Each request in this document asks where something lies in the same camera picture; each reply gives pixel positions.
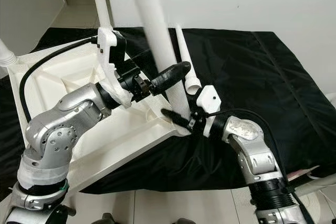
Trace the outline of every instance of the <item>black cloth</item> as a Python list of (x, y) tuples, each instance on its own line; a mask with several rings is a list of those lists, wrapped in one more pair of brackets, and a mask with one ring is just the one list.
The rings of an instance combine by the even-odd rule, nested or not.
[[(127, 39), (127, 53), (149, 79), (154, 78), (158, 72), (143, 29), (117, 30)], [(274, 33), (213, 29), (184, 29), (183, 33), (202, 85), (215, 86), (222, 110), (250, 109), (268, 121), (287, 173), (316, 165), (328, 167), (328, 175), (336, 172), (336, 110)], [(35, 50), (96, 34), (96, 29), (50, 28)], [(180, 58), (176, 33), (170, 29), (170, 34)], [(20, 145), (19, 140), (3, 136), (1, 132), (0, 153)], [(193, 135), (169, 138), (83, 192), (242, 186), (245, 182), (233, 149)]]

